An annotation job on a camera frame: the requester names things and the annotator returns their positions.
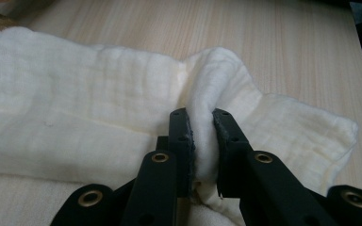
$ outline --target light wood surface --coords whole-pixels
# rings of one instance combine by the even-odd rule
[[[263,92],[358,123],[356,150],[336,184],[362,188],[362,52],[349,8],[309,0],[24,0],[1,4],[0,13],[64,39],[177,59],[230,49]],[[0,175],[0,225],[48,224],[77,187]]]

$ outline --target cloth fold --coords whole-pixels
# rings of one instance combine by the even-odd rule
[[[194,206],[189,225],[243,225],[238,201],[221,200],[215,190],[215,107],[233,114],[255,150],[277,154],[321,194],[356,143],[353,121],[261,93],[243,62],[223,48],[178,61],[21,27],[0,32],[1,173],[117,188],[137,175],[179,107],[187,108],[194,131],[195,180],[202,183],[196,190],[222,214]]]

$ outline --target white towel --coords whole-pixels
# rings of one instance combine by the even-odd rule
[[[0,32],[1,173],[115,189],[137,175],[156,137],[168,134],[170,112],[180,107],[194,131],[199,196],[238,225],[238,201],[221,200],[215,187],[215,107],[233,114],[255,150],[275,153],[321,194],[356,143],[353,121],[261,93],[240,59],[223,48],[177,61],[21,27]],[[191,210],[189,225],[233,224],[203,206]]]

